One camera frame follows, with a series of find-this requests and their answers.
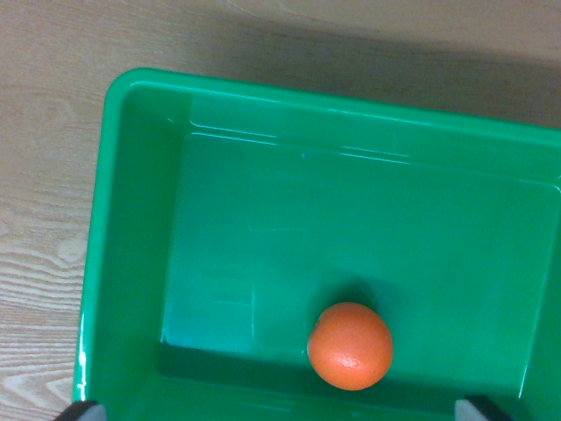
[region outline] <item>orange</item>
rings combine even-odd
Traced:
[[[325,310],[308,340],[309,362],[317,374],[345,390],[362,390],[379,381],[393,353],[384,321],[357,303],[339,303]]]

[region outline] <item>wooden table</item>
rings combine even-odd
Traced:
[[[327,3],[0,1],[2,420],[69,403],[103,96],[125,70],[561,127],[557,0]]]

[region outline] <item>green plastic bin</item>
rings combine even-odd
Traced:
[[[158,70],[105,101],[74,399],[109,421],[561,414],[561,133]],[[306,343],[386,321],[375,386]]]

